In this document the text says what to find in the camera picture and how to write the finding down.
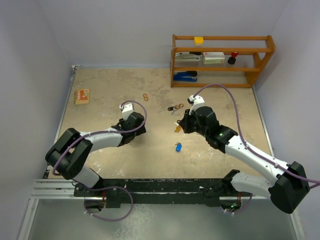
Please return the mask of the yellow tag key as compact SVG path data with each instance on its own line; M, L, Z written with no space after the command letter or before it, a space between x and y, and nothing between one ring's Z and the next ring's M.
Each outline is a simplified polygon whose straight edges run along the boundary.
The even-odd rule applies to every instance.
M181 126L180 125L178 125L176 128L175 128L175 130L174 130L174 132L175 133L179 133L180 131L181 131Z

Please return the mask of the black tag key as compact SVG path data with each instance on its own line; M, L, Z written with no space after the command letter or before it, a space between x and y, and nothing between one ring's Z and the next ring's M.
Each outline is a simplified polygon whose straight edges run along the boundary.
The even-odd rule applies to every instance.
M176 106L168 107L167 110L173 115L179 108Z

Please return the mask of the blue tag key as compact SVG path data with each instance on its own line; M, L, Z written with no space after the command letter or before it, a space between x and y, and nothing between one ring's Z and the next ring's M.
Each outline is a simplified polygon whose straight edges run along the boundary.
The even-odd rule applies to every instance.
M180 142L175 144L175 151L176 152L180 152L182 149L182 144Z

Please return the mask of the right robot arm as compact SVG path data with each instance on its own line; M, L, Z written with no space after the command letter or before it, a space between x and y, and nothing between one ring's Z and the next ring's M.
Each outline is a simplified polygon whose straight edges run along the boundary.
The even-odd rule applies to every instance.
M306 172L300 163L287 163L256 148L235 130L221 125L211 107L187 109L177 123L185 134L203 136L212 148L242 161L260 174L254 176L233 170L222 183L226 195L246 192L264 197L282 212L292 214L309 193Z

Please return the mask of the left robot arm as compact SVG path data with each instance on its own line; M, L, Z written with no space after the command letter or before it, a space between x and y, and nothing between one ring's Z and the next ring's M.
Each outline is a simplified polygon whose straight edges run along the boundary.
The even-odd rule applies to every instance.
M89 133L68 128L47 152L45 160L54 167L59 158L62 158L56 171L66 180L83 184L91 196L98 196L103 191L102 178L85 166L89 153L109 147L121 147L145 132L145 117L135 111L106 130Z

